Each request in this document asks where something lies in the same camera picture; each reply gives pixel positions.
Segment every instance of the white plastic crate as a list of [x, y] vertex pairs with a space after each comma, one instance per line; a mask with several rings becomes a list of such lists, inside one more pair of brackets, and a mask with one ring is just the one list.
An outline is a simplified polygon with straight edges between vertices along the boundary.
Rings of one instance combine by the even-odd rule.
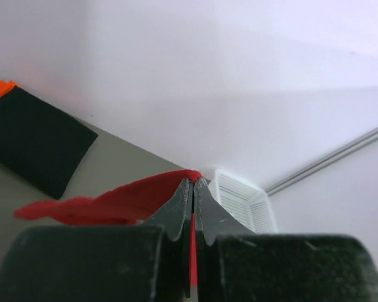
[[264, 190], [217, 169], [209, 184], [214, 199], [235, 219], [255, 233], [275, 233], [276, 223]]

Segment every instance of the red fabric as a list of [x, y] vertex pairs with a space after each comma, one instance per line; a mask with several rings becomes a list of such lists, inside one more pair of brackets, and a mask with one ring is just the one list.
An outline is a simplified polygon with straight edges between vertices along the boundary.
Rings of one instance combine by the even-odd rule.
[[[155, 213], [172, 197], [182, 179], [195, 182], [201, 176], [193, 170], [162, 173], [120, 186], [97, 198], [80, 196], [63, 202], [37, 201], [16, 210], [14, 216], [26, 220], [51, 217], [67, 225], [131, 225]], [[197, 285], [193, 219], [191, 272], [192, 285]]]

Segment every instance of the black fabric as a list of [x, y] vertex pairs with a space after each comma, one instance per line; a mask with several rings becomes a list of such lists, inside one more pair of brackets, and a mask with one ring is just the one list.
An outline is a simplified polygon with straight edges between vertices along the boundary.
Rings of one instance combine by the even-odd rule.
[[53, 198], [62, 197], [97, 136], [18, 87], [0, 98], [0, 163]]

